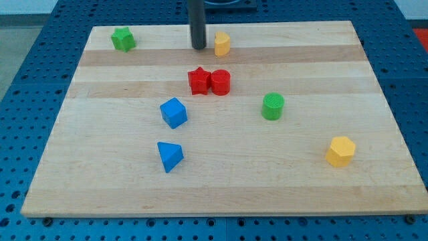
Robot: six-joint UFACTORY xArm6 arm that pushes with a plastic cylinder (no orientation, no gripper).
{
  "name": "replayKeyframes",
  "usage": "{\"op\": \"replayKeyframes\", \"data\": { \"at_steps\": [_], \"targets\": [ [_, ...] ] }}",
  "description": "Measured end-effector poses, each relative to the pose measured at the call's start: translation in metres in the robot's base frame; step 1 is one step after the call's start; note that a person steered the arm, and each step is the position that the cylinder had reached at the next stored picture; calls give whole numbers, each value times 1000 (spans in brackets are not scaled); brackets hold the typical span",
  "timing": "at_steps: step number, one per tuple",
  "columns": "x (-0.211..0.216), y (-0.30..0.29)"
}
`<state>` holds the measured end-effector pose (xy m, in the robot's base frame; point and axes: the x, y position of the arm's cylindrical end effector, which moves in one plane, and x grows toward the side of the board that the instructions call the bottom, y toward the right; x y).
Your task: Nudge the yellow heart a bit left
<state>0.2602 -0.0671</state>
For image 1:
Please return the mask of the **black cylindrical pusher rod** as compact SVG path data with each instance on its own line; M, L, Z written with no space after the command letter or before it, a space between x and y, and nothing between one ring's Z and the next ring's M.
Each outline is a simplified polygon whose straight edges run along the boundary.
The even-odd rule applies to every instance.
M206 47L204 0L188 0L187 9L192 47L203 50Z

